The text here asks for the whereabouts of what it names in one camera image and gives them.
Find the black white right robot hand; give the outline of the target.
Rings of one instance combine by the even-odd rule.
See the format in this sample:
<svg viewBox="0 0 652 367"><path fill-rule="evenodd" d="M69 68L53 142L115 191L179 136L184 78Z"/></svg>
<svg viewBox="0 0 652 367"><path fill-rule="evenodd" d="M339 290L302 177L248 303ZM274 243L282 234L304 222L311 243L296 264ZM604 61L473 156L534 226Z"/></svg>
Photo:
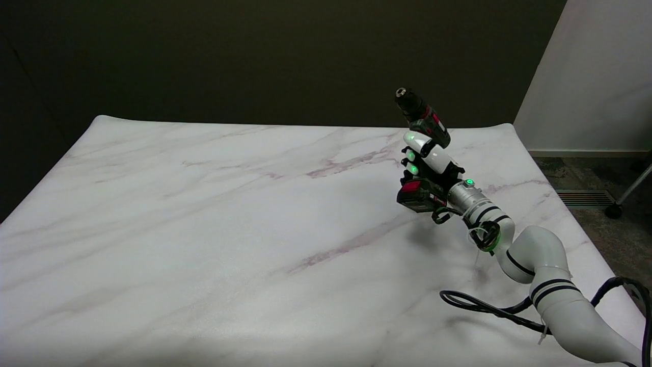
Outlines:
<svg viewBox="0 0 652 367"><path fill-rule="evenodd" d="M425 134L408 130L403 134L406 147L401 151L405 158L401 164L405 167L401 185L410 180L428 181L438 197L447 201L450 190L462 182L465 170L449 156L440 144Z"/></svg>

